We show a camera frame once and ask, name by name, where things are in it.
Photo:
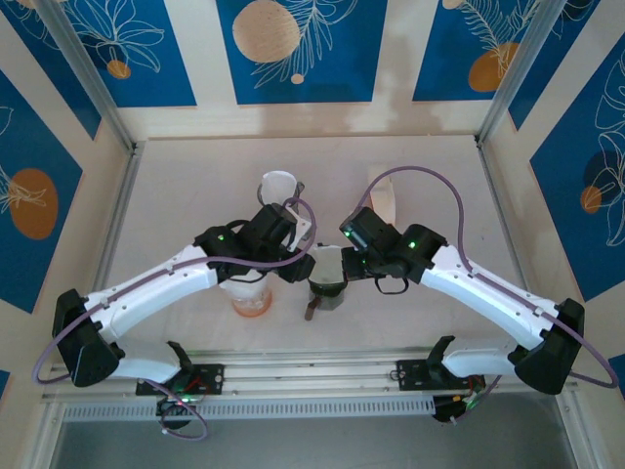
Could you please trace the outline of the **aluminium side rail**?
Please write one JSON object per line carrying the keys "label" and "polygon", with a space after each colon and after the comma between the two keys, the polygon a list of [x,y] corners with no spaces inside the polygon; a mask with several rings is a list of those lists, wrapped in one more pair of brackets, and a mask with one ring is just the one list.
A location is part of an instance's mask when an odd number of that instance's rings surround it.
{"label": "aluminium side rail", "polygon": [[524,259],[524,248],[518,234],[519,220],[514,212],[512,200],[506,192],[503,174],[496,158],[492,155],[492,151],[479,138],[476,138],[476,146],[520,286],[532,292],[534,286],[533,273]]}
{"label": "aluminium side rail", "polygon": [[[113,206],[112,218],[108,224],[104,250],[94,280],[95,292],[104,290],[106,286],[144,147],[144,142],[135,145],[124,171],[119,194]],[[71,322],[74,323],[74,327],[59,343],[59,350],[62,352],[63,360],[71,375],[79,370],[80,360],[83,360],[88,368],[92,366],[99,368],[101,364],[105,368],[115,368],[116,364],[126,357],[126,353],[116,342],[105,343],[99,334],[102,324],[98,321],[92,321],[90,316],[87,316],[89,306],[86,305],[86,302],[86,297],[80,298],[80,308],[72,315]]]}

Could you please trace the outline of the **aluminium frame post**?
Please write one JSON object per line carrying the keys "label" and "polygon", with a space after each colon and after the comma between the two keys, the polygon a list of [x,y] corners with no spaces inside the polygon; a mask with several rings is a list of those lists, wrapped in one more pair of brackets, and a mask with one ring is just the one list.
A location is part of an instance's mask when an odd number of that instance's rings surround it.
{"label": "aluminium frame post", "polygon": [[56,0],[32,0],[32,3],[96,110],[126,154],[132,156],[136,142],[62,6]]}
{"label": "aluminium frame post", "polygon": [[497,129],[501,118],[517,94],[521,84],[540,53],[545,41],[567,0],[541,0],[536,16],[528,26],[517,52],[494,94],[492,103],[476,134],[478,149],[483,149],[486,141]]}

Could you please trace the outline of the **white coffee filter stack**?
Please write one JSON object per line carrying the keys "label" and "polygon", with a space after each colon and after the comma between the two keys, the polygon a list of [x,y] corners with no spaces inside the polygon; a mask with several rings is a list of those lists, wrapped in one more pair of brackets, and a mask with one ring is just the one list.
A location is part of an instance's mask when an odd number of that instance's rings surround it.
{"label": "white coffee filter stack", "polygon": [[391,176],[381,179],[371,190],[368,203],[386,224],[396,224],[396,196]]}

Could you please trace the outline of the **electronics board with green light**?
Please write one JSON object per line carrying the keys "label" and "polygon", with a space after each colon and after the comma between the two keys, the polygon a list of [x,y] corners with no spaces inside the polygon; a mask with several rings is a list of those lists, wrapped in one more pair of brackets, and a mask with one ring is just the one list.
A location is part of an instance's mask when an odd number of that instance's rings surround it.
{"label": "electronics board with green light", "polygon": [[163,397],[157,400],[155,414],[157,417],[194,416],[195,404],[196,399],[191,396]]}
{"label": "electronics board with green light", "polygon": [[488,395],[488,392],[483,391],[472,395],[434,396],[435,413],[433,418],[443,424],[457,424]]}

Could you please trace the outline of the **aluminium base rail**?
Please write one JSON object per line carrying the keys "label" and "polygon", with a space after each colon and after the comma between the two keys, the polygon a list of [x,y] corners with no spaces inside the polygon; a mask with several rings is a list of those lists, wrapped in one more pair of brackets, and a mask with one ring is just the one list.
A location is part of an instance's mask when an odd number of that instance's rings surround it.
{"label": "aluminium base rail", "polygon": [[[400,394],[391,378],[399,360],[425,359],[424,347],[305,351],[189,351],[194,363],[225,366],[221,399],[364,397]],[[88,388],[46,385],[43,402],[134,399],[136,380],[113,378]]]}

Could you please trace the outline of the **clear glass server brown handle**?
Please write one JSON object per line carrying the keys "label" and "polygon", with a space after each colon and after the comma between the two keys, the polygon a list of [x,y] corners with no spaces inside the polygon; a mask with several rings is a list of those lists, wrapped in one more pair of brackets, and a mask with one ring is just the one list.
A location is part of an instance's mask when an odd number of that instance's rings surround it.
{"label": "clear glass server brown handle", "polygon": [[344,302],[348,283],[317,283],[309,281],[309,303],[304,319],[311,321],[316,311],[333,311]]}

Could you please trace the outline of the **orange translucent pitcher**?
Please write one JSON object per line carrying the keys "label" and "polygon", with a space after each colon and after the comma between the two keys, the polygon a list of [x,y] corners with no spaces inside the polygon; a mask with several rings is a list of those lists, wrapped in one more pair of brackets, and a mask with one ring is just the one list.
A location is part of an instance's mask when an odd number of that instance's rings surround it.
{"label": "orange translucent pitcher", "polygon": [[232,295],[230,303],[233,309],[244,318],[257,318],[268,311],[272,303],[272,292],[265,288],[258,292],[244,292]]}

